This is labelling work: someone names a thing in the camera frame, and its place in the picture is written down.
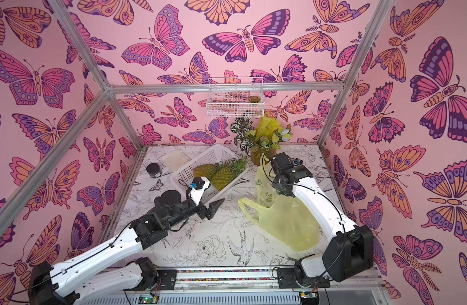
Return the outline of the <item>pineapple nearer basket front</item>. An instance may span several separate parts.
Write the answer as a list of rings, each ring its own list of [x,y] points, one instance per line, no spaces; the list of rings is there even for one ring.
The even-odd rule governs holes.
[[[211,185],[217,191],[222,191],[245,171],[247,163],[247,157],[231,159],[222,163],[218,171],[210,179]]]

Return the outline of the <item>pineapple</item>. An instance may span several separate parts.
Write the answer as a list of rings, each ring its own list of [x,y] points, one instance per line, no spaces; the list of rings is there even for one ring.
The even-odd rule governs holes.
[[[221,166],[220,163],[199,165],[193,169],[193,176],[194,178],[205,177],[211,180]]]

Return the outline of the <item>yellow-green plastic bag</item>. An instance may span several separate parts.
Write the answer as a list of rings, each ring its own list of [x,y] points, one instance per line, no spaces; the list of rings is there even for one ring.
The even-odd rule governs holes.
[[[255,201],[241,198],[239,207],[249,221],[291,250],[314,248],[319,243],[319,223],[300,199],[277,193],[274,177],[271,165],[263,160],[255,174]]]

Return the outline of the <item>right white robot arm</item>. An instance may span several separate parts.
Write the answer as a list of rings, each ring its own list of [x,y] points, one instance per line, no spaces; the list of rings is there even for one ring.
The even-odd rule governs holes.
[[[342,282],[374,265],[374,235],[368,226],[358,226],[322,191],[312,173],[298,158],[282,152],[271,157],[274,177],[269,181],[281,195],[299,199],[319,223],[329,244],[321,255],[297,260],[296,281],[315,287],[324,277]]]

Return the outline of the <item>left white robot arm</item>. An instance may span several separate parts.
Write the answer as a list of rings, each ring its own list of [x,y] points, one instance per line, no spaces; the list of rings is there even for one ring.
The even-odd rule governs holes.
[[[110,240],[58,264],[41,263],[31,273],[27,290],[30,304],[84,304],[116,291],[156,290],[165,286],[161,274],[147,257],[123,268],[113,264],[138,254],[182,227],[194,215],[212,219],[224,199],[204,205],[181,199],[177,191],[166,191],[154,199],[146,214],[131,221]]]

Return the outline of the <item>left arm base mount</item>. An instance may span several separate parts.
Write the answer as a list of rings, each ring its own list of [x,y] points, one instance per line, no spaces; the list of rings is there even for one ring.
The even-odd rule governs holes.
[[[173,291],[177,280],[177,269],[146,271],[133,291]]]

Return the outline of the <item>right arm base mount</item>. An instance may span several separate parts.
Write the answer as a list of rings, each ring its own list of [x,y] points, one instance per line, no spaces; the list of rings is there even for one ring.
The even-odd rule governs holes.
[[[275,267],[272,276],[278,281],[279,288],[330,288],[331,283],[325,277],[308,277],[300,266]]]

